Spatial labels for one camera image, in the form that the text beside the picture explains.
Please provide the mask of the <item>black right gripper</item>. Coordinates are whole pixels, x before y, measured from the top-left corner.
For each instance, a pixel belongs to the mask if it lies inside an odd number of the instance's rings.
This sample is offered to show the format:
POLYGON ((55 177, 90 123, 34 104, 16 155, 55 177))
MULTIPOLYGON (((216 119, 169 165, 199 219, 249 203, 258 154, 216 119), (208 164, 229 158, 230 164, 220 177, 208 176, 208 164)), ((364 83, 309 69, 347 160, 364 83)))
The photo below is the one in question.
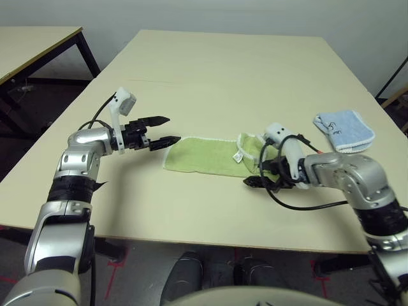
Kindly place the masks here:
POLYGON ((275 158, 263 162, 263 176, 250 176, 243 183, 251 188, 265 188, 269 191, 292 189, 296 183, 291 178, 289 163, 286 158, 275 158))

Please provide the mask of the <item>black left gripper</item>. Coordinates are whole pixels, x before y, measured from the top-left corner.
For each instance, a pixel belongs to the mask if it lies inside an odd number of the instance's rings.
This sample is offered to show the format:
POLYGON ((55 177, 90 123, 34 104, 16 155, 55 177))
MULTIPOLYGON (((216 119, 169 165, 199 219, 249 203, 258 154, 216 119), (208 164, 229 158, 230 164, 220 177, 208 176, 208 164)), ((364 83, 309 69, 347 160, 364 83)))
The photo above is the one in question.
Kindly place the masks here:
POLYGON ((150 151, 161 150, 170 147, 181 140, 179 136, 165 136, 158 140, 149 140, 146 136, 147 127, 160 126, 169 122, 170 119, 163 116, 144 117, 129 121, 121 131, 125 149, 140 150, 148 148, 150 151))

